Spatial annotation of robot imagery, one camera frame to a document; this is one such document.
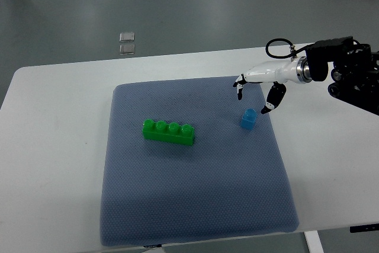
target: gray floor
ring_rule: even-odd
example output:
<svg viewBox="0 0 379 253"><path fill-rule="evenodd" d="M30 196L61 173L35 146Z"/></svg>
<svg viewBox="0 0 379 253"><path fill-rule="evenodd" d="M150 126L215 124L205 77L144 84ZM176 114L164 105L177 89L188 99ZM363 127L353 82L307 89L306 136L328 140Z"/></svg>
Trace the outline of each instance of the gray floor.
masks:
<svg viewBox="0 0 379 253"><path fill-rule="evenodd" d="M354 36L379 50L378 0L0 0L0 104L23 66L307 43ZM320 232L325 252L378 252L379 234ZM301 234L176 246L168 252L307 252Z"/></svg>

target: white table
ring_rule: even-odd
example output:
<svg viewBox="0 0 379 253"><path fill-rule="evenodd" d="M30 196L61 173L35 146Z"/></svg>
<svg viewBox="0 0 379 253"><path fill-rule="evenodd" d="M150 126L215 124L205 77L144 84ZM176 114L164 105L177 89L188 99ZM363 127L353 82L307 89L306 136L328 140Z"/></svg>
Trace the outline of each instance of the white table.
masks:
<svg viewBox="0 0 379 253"><path fill-rule="evenodd" d="M0 252L102 248L102 174L117 85L238 76L266 60L264 48L254 48L18 70L0 110ZM329 83L287 83L270 113L299 232L379 222L379 117L332 98ZM266 95L271 84L261 86Z"/></svg>

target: toy brick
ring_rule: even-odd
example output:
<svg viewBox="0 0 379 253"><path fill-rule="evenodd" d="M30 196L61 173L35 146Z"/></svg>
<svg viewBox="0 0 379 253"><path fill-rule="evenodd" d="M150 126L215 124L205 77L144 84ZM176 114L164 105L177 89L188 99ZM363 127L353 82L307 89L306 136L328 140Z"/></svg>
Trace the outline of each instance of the toy brick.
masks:
<svg viewBox="0 0 379 253"><path fill-rule="evenodd" d="M180 126L178 123L154 122L151 119L143 122L142 133L145 139L178 143L180 145L193 145L195 139L195 130L189 124Z"/></svg>
<svg viewBox="0 0 379 253"><path fill-rule="evenodd" d="M255 125L256 111L254 109L247 109L243 114L240 126L244 129L252 130Z"/></svg>

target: lego stud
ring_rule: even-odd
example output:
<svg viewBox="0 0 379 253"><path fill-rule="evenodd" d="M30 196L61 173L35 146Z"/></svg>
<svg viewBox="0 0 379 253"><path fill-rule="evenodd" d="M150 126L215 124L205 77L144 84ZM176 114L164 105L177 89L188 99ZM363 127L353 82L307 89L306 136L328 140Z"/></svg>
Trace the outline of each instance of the lego stud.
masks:
<svg viewBox="0 0 379 253"><path fill-rule="evenodd" d="M156 130L159 133L164 133L167 127L167 123L165 121L159 121L156 123Z"/></svg>
<svg viewBox="0 0 379 253"><path fill-rule="evenodd" d="M169 124L168 130L169 130L170 134L177 134L179 132L179 124L178 123Z"/></svg>
<svg viewBox="0 0 379 253"><path fill-rule="evenodd" d="M184 124L184 125L182 126L182 134L183 134L184 136L190 136L190 135L191 135L191 131L192 131L192 127L191 127L191 125L189 125L189 124Z"/></svg>
<svg viewBox="0 0 379 253"><path fill-rule="evenodd" d="M151 119L147 119L143 122L143 128L145 130L152 130L154 128L154 121Z"/></svg>

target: robotic hand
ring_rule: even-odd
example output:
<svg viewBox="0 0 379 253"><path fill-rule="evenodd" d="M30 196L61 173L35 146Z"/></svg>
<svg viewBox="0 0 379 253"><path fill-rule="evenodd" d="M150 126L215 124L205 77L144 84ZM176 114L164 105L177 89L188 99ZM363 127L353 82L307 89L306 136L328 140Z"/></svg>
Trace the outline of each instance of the robotic hand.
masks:
<svg viewBox="0 0 379 253"><path fill-rule="evenodd" d="M290 54L274 56L268 47L275 41L290 45ZM306 56L297 54L306 51ZM371 53L370 45L360 44L352 37L317 41L295 50L286 39L273 39L266 45L266 53L275 60L262 63L241 74L233 87L237 88L238 100L242 99L246 83L273 82L265 107L265 114L277 108L282 101L286 88L284 83L291 80L305 84L312 80L324 81L328 74L328 62L333 62L332 78L335 83L328 87L329 94L359 108L379 115L379 52Z"/></svg>

